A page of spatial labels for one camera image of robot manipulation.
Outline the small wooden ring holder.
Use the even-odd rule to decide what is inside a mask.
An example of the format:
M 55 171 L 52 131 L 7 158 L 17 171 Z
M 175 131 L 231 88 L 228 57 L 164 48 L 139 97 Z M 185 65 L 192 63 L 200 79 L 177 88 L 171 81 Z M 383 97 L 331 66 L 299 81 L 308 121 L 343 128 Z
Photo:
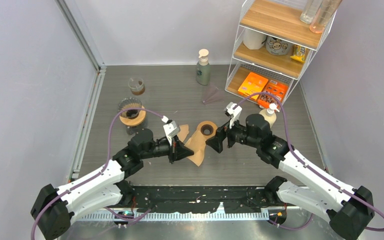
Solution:
M 198 124 L 196 130 L 201 133 L 205 139 L 209 139 L 215 136 L 217 125 L 212 121 L 202 121 Z

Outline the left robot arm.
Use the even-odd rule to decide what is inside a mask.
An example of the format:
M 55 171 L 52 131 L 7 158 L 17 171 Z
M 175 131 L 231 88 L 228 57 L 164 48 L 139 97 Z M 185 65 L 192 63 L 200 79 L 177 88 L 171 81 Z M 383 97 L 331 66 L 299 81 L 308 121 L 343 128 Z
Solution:
M 173 163 L 192 155 L 194 151 L 178 136 L 171 141 L 167 137 L 154 140 L 150 129 L 142 129 L 108 164 L 71 183 L 42 187 L 30 214 L 46 240 L 57 239 L 77 220 L 101 208 L 128 207 L 134 193 L 126 179 L 143 168 L 144 159 L 167 156 Z

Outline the large wooden ring holder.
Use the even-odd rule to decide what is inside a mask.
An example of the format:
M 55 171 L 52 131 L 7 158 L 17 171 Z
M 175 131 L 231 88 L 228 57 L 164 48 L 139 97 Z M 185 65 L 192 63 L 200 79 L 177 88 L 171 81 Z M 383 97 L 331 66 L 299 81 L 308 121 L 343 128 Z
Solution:
M 145 122 L 146 116 L 147 114 L 146 114 L 145 108 L 142 107 L 142 110 L 137 111 L 136 117 L 128 118 L 127 116 L 123 117 L 122 115 L 120 115 L 119 119 L 124 125 L 128 127 L 136 127 Z

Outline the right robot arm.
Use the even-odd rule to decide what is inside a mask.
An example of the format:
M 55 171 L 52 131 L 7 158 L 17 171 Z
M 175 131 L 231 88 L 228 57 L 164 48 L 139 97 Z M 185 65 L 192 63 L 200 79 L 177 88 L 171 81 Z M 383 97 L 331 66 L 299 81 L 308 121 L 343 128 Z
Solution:
M 365 186 L 355 188 L 346 184 L 306 159 L 286 140 L 274 135 L 270 124 L 258 114 L 246 117 L 245 125 L 238 120 L 217 128 L 206 144 L 216 152 L 223 151 L 223 141 L 231 148 L 239 143 L 256 149 L 265 163 L 272 165 L 306 185 L 302 188 L 284 177 L 276 176 L 266 184 L 265 198 L 271 205 L 281 202 L 305 209 L 329 223 L 345 240 L 356 240 L 374 218 L 375 212 L 359 202 L 373 204 L 373 194 Z

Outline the dark ribbed glass dripper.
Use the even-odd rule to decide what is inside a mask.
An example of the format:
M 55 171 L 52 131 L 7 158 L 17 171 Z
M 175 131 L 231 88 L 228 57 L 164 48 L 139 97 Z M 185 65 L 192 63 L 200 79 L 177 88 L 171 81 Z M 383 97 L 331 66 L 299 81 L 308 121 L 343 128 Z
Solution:
M 139 108 L 143 106 L 140 99 L 135 97 L 127 97 L 118 103 L 117 111 L 122 112 L 121 118 L 135 119 L 139 115 Z

